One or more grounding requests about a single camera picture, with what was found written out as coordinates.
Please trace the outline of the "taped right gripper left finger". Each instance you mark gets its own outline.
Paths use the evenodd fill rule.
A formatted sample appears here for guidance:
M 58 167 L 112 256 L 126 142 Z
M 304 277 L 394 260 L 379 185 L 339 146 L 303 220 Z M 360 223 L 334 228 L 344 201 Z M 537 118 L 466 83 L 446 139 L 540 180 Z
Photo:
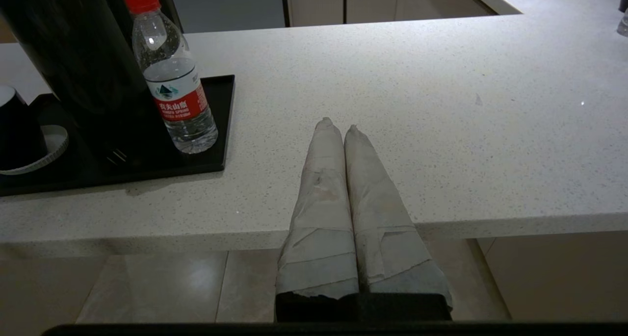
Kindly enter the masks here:
M 317 123 L 277 265 L 276 322 L 334 322 L 359 293 L 354 228 L 339 129 Z

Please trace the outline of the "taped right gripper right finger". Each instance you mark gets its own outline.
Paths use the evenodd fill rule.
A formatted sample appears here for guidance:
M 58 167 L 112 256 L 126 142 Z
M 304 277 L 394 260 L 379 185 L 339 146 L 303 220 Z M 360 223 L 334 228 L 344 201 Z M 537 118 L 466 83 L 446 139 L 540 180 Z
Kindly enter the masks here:
M 453 300 L 446 277 L 375 147 L 356 125 L 345 135 L 344 151 L 361 291 L 425 296 L 449 316 Z

